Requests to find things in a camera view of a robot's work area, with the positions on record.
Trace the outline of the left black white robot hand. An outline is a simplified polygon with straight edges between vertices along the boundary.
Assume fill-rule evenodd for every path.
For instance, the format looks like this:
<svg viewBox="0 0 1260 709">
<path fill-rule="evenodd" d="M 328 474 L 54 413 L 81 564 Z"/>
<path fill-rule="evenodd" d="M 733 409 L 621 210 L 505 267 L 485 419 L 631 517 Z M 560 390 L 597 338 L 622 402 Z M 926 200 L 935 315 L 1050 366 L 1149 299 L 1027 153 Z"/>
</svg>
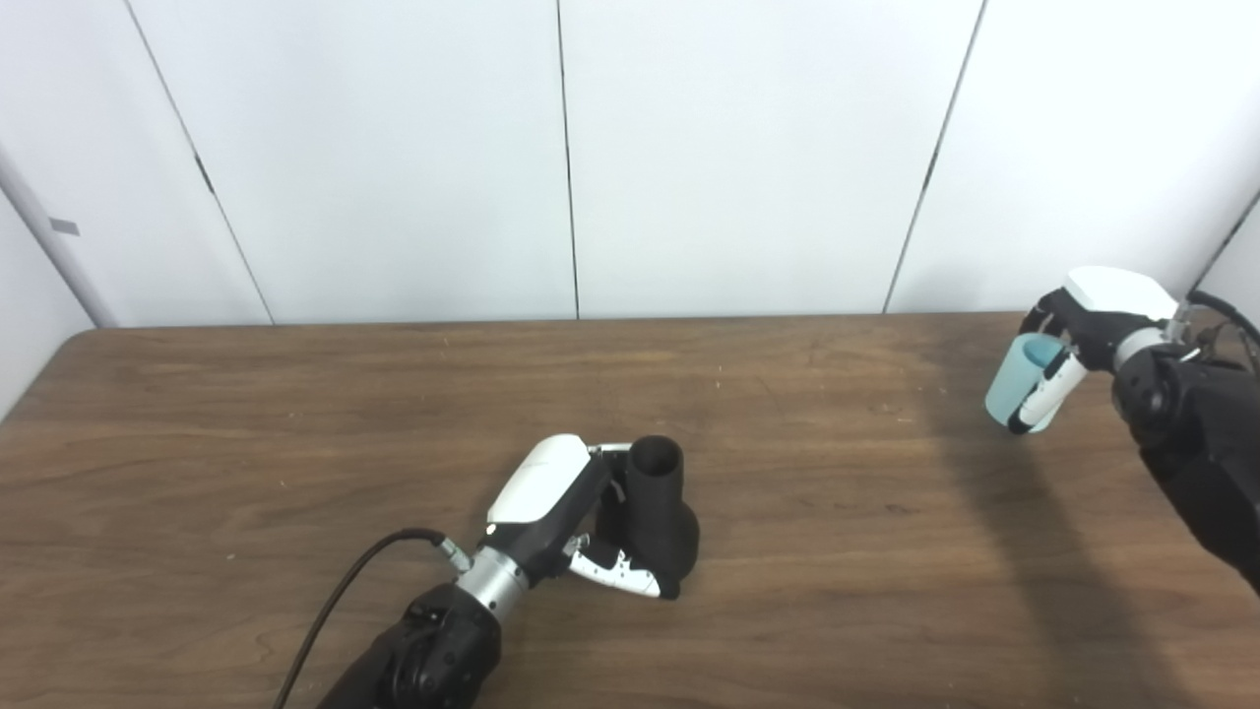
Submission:
<svg viewBox="0 0 1260 709">
<path fill-rule="evenodd" d="M 667 436 L 606 445 L 549 436 L 490 504 L 459 583 L 496 612 L 564 574 L 675 599 L 699 553 L 699 523 L 683 489 L 684 455 Z"/>
</svg>

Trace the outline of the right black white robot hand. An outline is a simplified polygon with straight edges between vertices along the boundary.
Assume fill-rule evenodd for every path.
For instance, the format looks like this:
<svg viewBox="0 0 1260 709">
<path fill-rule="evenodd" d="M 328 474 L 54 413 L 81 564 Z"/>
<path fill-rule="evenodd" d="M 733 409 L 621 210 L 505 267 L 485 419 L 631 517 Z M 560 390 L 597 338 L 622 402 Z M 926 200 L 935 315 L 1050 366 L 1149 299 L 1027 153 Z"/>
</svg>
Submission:
<svg viewBox="0 0 1260 709">
<path fill-rule="evenodd" d="M 987 412 L 1013 434 L 1045 429 L 1091 372 L 1116 375 L 1139 353 L 1177 351 L 1168 334 L 1177 310 L 1147 275 L 1071 269 L 1022 319 L 985 395 Z"/>
</svg>

